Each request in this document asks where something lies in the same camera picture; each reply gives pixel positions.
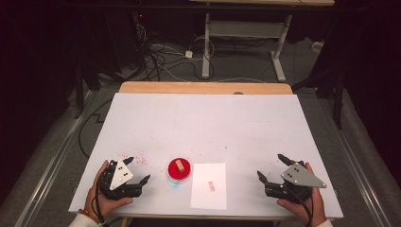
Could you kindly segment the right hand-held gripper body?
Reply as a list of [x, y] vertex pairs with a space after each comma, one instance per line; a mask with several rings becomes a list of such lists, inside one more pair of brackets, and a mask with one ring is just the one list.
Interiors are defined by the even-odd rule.
[[301, 163], [294, 163], [281, 174], [282, 183], [264, 181], [265, 194], [268, 197], [284, 199], [290, 202], [307, 201], [312, 189], [326, 188], [327, 184], [309, 172]]

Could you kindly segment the metal floor rail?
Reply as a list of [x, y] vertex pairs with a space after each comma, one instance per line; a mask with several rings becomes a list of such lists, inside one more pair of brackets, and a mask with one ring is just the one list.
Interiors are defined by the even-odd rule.
[[345, 110], [339, 127], [333, 120], [330, 102], [321, 99], [320, 104], [340, 143], [342, 161], [351, 179], [350, 185], [341, 183], [346, 179], [342, 174], [336, 181], [340, 184], [339, 198], [347, 206], [346, 218], [356, 221], [357, 226], [366, 223], [371, 227], [393, 227], [392, 199], [398, 198], [398, 186], [360, 119], [352, 110]]
[[12, 227], [32, 226], [96, 94], [97, 91], [86, 92], [81, 109], [77, 103], [68, 107], [33, 153], [10, 195], [15, 202], [22, 203], [14, 205], [19, 211]]

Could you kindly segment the round red ink pad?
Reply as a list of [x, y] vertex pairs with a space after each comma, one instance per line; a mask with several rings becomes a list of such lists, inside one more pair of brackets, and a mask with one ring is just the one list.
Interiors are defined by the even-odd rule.
[[[179, 170], [178, 170], [178, 168], [177, 168], [177, 166], [175, 164], [175, 161], [177, 159], [180, 159], [181, 162], [183, 163], [183, 166], [184, 166], [184, 172], [183, 173], [179, 172]], [[186, 180], [190, 176], [191, 171], [192, 171], [191, 163], [187, 159], [184, 159], [184, 158], [175, 158], [167, 166], [167, 175], [173, 181]]]

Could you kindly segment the large white board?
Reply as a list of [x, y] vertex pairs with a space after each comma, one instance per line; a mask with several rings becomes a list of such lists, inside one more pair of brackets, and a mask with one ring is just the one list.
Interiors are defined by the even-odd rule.
[[[142, 195], [118, 209], [121, 216], [285, 219], [291, 214], [264, 192], [257, 170], [278, 183], [286, 165], [311, 163], [330, 181], [295, 95], [151, 95], [118, 93], [97, 138], [70, 211], [82, 208], [98, 169], [106, 160], [134, 157], [139, 182], [150, 174]], [[173, 181], [167, 166], [187, 159], [190, 176]], [[226, 164], [227, 209], [190, 206], [194, 164]]]

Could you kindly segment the black stand leg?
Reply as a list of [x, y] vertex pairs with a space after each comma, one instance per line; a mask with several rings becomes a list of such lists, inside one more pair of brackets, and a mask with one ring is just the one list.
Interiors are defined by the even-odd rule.
[[293, 92], [304, 88], [313, 87], [316, 89], [317, 98], [332, 98], [334, 123], [339, 130], [342, 129], [341, 109], [344, 88], [344, 72], [340, 69], [327, 69], [321, 73], [312, 74], [308, 79], [304, 79], [291, 86]]
[[96, 65], [93, 62], [79, 63], [75, 69], [76, 79], [76, 102], [77, 109], [75, 118], [78, 119], [84, 108], [83, 84], [86, 84], [90, 91], [98, 91], [100, 82], [97, 78]]

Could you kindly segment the white desk with metal legs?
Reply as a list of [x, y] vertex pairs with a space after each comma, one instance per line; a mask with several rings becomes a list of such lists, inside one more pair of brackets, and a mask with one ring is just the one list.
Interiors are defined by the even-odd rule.
[[[334, 0], [191, 0], [192, 2], [200, 3], [202, 7], [285, 7], [289, 9], [298, 9], [299, 7], [323, 8], [332, 7], [335, 4]], [[234, 20], [222, 19], [214, 20], [211, 18], [211, 13], [205, 13], [204, 26], [204, 48], [202, 54], [202, 69], [201, 77], [210, 79], [212, 73], [211, 57], [214, 53], [215, 46], [211, 41], [211, 37], [237, 37], [237, 38], [262, 38], [262, 39], [277, 39], [277, 46], [274, 51], [270, 52], [270, 61], [275, 75], [279, 82], [285, 82], [280, 54], [288, 34], [291, 23], [292, 14], [287, 13], [285, 18], [280, 22], [254, 22], [244, 21], [239, 19], [239, 13], [236, 14]]]

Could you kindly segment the wooden table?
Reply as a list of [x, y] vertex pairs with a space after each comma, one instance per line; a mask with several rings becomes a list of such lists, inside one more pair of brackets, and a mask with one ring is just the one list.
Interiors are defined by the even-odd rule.
[[207, 95], [292, 95], [285, 83], [236, 82], [163, 82], [126, 81], [120, 93], [136, 94], [207, 94]]

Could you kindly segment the white paper sheet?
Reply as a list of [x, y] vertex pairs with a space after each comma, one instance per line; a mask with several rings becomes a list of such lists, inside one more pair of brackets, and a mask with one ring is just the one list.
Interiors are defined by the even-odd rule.
[[190, 206], [227, 209], [226, 164], [194, 164]]

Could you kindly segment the person's left hand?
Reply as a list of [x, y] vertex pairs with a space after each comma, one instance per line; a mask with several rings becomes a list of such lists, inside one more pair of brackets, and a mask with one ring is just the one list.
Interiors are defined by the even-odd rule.
[[96, 174], [93, 185], [88, 190], [84, 210], [86, 210], [92, 218], [97, 218], [99, 214], [107, 217], [112, 211], [117, 208], [123, 207], [133, 202], [133, 198], [123, 198], [119, 201], [108, 200], [96, 189], [96, 183], [100, 174], [108, 166], [108, 161], [104, 161], [99, 171]]

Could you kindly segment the person's right hand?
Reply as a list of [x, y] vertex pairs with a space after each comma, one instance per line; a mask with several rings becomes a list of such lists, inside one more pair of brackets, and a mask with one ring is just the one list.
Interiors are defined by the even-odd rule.
[[279, 199], [276, 203], [291, 212], [305, 227], [319, 227], [327, 221], [323, 197], [318, 187], [312, 188], [311, 198], [305, 201], [305, 205], [309, 209], [312, 218], [309, 218], [307, 211], [301, 204], [292, 203], [284, 199]]

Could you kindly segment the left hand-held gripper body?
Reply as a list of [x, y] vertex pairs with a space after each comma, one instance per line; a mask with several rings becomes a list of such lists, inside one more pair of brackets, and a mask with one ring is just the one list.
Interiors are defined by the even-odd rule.
[[109, 200], [138, 198], [142, 194], [139, 183], [128, 184], [133, 174], [123, 161], [110, 161], [99, 176], [99, 190]]

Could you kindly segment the white left sleeve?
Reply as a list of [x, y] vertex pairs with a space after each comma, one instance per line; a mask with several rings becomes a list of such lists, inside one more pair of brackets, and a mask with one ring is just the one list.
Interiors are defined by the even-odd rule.
[[83, 214], [77, 214], [68, 227], [100, 227], [100, 224]]

